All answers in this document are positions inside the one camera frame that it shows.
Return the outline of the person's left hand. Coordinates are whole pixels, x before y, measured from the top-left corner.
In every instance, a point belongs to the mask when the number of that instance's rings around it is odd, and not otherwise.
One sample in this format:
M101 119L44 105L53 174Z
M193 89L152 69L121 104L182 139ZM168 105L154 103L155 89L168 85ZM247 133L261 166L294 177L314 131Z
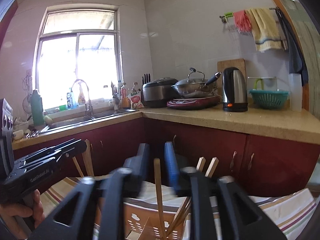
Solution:
M32 193L32 197L34 201L32 208L20 203L9 203L1 205L1 218L4 220L9 230L17 239L27 239L27 234L18 225L15 216L22 218L28 218L32 216L35 220L35 228L37 228L46 218L43 213L43 205L40 201L39 190L35 190Z

